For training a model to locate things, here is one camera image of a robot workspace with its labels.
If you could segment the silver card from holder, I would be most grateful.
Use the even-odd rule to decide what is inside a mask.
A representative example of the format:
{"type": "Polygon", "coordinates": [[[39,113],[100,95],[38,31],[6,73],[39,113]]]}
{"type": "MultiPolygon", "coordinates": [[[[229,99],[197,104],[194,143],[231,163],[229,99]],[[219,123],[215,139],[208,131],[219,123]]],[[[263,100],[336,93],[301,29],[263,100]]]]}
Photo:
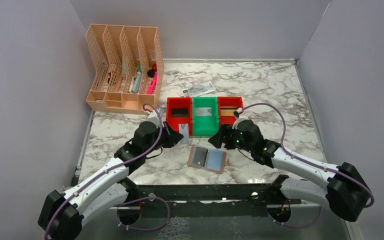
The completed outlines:
{"type": "Polygon", "coordinates": [[[178,125],[179,133],[183,135],[183,138],[180,140],[181,145],[190,144],[190,134],[189,134],[189,125],[187,123],[180,123],[178,125]]]}

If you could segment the tan leather card holder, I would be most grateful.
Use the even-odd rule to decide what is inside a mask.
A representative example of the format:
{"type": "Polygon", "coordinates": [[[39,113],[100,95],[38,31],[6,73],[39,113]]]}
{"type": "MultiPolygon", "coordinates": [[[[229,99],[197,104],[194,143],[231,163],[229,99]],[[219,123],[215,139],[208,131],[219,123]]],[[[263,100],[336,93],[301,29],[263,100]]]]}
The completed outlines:
{"type": "Polygon", "coordinates": [[[201,169],[201,170],[214,172],[217,174],[222,174],[224,172],[224,167],[225,167],[226,162],[227,162],[227,152],[220,150],[220,149],[213,149],[213,148],[207,148],[207,147],[200,146],[202,148],[208,149],[208,154],[206,157],[205,166],[201,167],[201,166],[192,165],[192,163],[191,163],[194,148],[196,146],[199,146],[199,145],[192,145],[191,146],[191,151],[190,151],[189,158],[187,161],[187,166],[201,169]]]}

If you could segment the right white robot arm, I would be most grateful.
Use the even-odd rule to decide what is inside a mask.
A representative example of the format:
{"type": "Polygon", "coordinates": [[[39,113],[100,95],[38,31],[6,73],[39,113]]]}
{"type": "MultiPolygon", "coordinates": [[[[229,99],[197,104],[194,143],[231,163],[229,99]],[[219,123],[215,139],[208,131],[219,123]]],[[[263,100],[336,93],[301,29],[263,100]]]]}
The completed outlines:
{"type": "Polygon", "coordinates": [[[348,222],[357,221],[371,197],[370,188],[354,165],[320,162],[291,152],[280,143],[265,139],[252,120],[222,124],[208,141],[217,149],[249,152],[260,165],[301,177],[298,180],[289,176],[279,183],[284,198],[317,203],[348,222]]]}

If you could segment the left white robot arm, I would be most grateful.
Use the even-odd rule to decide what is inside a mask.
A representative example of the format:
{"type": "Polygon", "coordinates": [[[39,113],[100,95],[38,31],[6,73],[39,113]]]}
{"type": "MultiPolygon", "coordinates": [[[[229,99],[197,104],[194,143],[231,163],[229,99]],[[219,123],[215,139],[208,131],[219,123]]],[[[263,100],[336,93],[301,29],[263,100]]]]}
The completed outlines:
{"type": "Polygon", "coordinates": [[[128,178],[154,150],[175,146],[183,135],[167,122],[142,122],[133,138],[100,170],[64,191],[49,193],[38,218],[46,240],[74,240],[93,218],[116,205],[140,205],[138,186],[128,178]]]}

